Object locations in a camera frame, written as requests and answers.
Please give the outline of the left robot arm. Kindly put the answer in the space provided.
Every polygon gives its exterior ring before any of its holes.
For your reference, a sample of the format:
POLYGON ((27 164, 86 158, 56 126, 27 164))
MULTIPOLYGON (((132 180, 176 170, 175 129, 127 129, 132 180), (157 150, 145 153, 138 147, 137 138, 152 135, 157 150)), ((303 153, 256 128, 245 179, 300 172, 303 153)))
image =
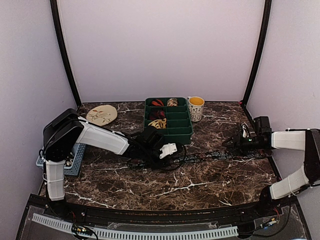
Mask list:
POLYGON ((79 116, 73 108, 65 110, 43 129, 43 147, 39 157, 43 160, 46 196, 51 210, 60 218, 71 213, 65 203, 64 167, 69 153, 76 144, 107 150, 129 159, 138 159, 152 169, 168 167, 170 157, 186 153, 181 143, 166 142, 164 135, 154 126, 133 134, 104 129, 79 116))

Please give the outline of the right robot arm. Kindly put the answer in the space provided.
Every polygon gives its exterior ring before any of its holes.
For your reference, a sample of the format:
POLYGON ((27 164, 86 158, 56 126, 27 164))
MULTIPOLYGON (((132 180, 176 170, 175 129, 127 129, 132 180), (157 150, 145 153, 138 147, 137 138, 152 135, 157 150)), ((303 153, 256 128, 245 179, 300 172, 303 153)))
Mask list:
POLYGON ((253 150, 272 151, 282 179, 267 186, 255 213, 266 217, 275 208, 274 201, 320 183, 320 130, 318 128, 272 130, 267 117, 254 120, 255 134, 243 124, 238 132, 225 140, 223 146, 238 154, 253 150))

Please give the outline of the dark floral necktie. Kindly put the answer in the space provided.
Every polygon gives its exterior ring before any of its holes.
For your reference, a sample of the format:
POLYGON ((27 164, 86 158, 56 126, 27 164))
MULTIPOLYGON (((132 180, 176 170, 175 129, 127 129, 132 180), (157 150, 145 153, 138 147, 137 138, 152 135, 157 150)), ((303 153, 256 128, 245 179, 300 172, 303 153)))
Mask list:
POLYGON ((163 172, 171 172, 184 164, 188 163, 200 163, 207 161, 224 161, 224 160, 236 160, 245 161, 250 159, 264 159, 271 156, 270 151, 248 150, 245 152, 232 152, 227 150, 214 150, 211 152, 187 154, 183 153, 182 156, 166 157, 159 166, 152 166, 151 163, 143 159, 129 159, 126 166, 131 170, 152 169, 161 170, 163 172))

